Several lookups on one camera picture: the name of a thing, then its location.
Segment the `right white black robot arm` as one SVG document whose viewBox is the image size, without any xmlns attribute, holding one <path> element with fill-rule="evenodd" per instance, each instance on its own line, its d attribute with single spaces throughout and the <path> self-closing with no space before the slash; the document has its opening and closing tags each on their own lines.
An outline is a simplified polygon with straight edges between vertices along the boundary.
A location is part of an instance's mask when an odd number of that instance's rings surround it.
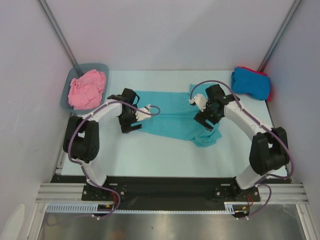
<svg viewBox="0 0 320 240">
<path fill-rule="evenodd" d="M 234 92 L 225 94 L 221 85 L 222 82 L 214 80 L 206 88 L 205 95 L 191 93 L 188 101 L 198 107 L 194 120 L 206 130 L 212 131 L 222 118 L 227 118 L 251 141 L 249 165 L 234 178 L 230 188 L 231 196 L 242 201 L 248 196 L 250 188 L 266 177 L 272 177 L 273 171 L 289 164 L 288 138 L 282 127 L 264 125 L 245 108 Z"/>
</svg>

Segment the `teal t shirt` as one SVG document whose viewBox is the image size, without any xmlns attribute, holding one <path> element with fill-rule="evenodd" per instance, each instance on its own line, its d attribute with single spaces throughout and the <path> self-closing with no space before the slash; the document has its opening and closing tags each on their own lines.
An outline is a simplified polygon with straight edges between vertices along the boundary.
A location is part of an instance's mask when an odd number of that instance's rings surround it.
<svg viewBox="0 0 320 240">
<path fill-rule="evenodd" d="M 188 92 L 136 91 L 140 97 L 139 108 L 150 104 L 160 108 L 160 114 L 143 120 L 141 132 L 190 141 L 197 147 L 209 147 L 222 138 L 219 124 L 211 124 L 208 131 L 194 120 L 199 109 L 189 103 L 194 84 L 189 85 Z"/>
</svg>

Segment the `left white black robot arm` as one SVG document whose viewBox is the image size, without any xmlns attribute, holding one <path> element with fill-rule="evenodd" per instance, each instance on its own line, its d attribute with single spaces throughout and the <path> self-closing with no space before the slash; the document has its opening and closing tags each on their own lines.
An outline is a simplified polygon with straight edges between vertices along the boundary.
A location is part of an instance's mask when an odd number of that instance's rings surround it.
<svg viewBox="0 0 320 240">
<path fill-rule="evenodd" d="M 107 199 L 111 193 L 111 188 L 105 184 L 107 175 L 98 160 L 100 127 L 117 118 L 123 134 L 141 129 L 137 119 L 139 100 L 135 91 L 125 88 L 122 94 L 109 96 L 89 113 L 73 115 L 68 120 L 63 151 L 72 163 L 81 167 L 86 181 L 94 186 L 93 194 L 100 200 Z"/>
</svg>

